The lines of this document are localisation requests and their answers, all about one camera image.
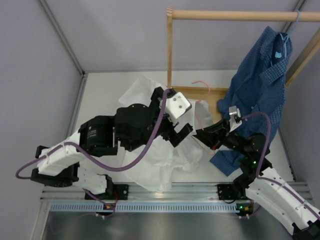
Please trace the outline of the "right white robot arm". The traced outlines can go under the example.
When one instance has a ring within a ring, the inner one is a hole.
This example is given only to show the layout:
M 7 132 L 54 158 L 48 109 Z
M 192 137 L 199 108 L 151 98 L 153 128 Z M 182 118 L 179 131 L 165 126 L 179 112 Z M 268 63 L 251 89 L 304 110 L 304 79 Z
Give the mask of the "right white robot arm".
M 231 130 L 230 123 L 218 123 L 198 129 L 195 138 L 212 150 L 224 146 L 243 155 L 239 160 L 242 174 L 231 184 L 238 199 L 248 198 L 276 218 L 294 240 L 320 238 L 320 211 L 297 193 L 266 159 L 271 124 L 267 133 L 248 138 Z

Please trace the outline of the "pink wire hanger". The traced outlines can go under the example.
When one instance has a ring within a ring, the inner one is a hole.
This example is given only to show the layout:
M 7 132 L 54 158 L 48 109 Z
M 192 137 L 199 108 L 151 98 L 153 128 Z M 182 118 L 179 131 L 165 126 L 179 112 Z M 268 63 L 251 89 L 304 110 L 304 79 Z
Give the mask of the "pink wire hanger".
M 173 88 L 189 99 L 195 100 L 193 128 L 195 131 L 203 130 L 204 127 L 211 126 L 222 118 L 217 102 L 225 96 L 227 90 L 210 87 L 203 80 L 195 80 L 191 84 L 192 86 L 174 86 Z

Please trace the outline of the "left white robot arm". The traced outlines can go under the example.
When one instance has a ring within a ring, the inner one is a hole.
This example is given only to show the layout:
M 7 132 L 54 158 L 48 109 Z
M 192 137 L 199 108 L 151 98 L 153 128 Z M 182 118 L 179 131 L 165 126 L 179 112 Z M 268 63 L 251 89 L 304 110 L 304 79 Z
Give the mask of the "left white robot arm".
M 113 182 L 107 175 L 87 171 L 81 161 L 98 162 L 99 157 L 115 156 L 118 148 L 128 152 L 141 148 L 130 164 L 107 167 L 110 172 L 123 172 L 139 163 L 157 137 L 178 146 L 191 132 L 187 123 L 180 131 L 178 120 L 192 108 L 190 101 L 174 89 L 154 89 L 149 105 L 133 103 L 120 107 L 114 115 L 99 115 L 83 123 L 70 137 L 53 147 L 39 146 L 37 167 L 31 172 L 33 182 L 55 188 L 76 186 L 101 199 L 113 195 Z

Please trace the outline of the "white shirt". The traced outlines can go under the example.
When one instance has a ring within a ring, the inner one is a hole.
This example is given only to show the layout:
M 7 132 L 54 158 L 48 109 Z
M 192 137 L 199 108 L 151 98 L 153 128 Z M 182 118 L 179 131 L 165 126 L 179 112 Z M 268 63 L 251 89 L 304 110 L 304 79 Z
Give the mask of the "white shirt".
M 160 83 L 141 74 L 118 101 L 124 107 L 135 103 L 148 106 L 154 89 L 160 86 Z M 213 116 L 206 101 L 191 99 L 190 103 L 192 108 L 179 119 L 175 128 L 177 132 L 186 123 L 191 124 L 193 130 L 213 124 Z M 172 187 L 174 169 L 185 173 L 193 172 L 204 153 L 204 148 L 191 135 L 177 147 L 173 147 L 169 141 L 159 136 L 153 140 L 142 160 L 134 167 L 123 171 L 123 175 L 148 191 L 164 192 Z

